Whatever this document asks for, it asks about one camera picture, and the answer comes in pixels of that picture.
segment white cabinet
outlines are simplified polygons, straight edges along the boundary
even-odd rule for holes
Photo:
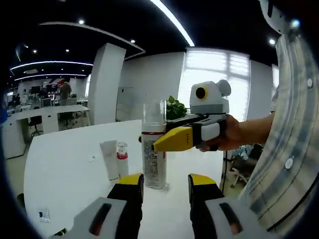
[[[1,126],[2,146],[5,158],[18,157],[23,155],[25,143],[23,139],[22,122],[20,120],[8,119]]]
[[[42,115],[43,133],[52,133],[59,131],[57,113]]]

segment human arm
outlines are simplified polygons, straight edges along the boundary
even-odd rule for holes
[[[218,145],[218,150],[231,150],[246,144],[264,144],[267,141],[274,115],[275,112],[261,119],[249,119],[244,122],[238,122],[233,116],[227,115],[225,137],[206,141],[200,150],[209,151],[212,145]]]

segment green plant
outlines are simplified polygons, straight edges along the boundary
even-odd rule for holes
[[[166,102],[166,119],[175,120],[185,117],[187,109],[185,105],[175,100],[173,96],[170,96]]]

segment white bottle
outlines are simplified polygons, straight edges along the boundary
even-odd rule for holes
[[[124,142],[118,142],[118,166],[119,166],[119,175],[120,179],[127,176],[129,174],[129,161],[128,161],[128,152],[127,152],[127,144]]]
[[[144,104],[142,121],[142,158],[144,184],[161,189],[166,184],[166,153],[152,150],[153,143],[165,134],[166,101]]]

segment white pillar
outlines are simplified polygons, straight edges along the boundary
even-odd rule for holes
[[[126,50],[110,43],[101,47],[92,69],[88,108],[92,125],[115,122],[119,81]]]
[[[69,84],[70,84],[70,87],[71,87],[71,90],[72,90],[72,94],[77,94],[76,79],[75,78],[71,78]]]

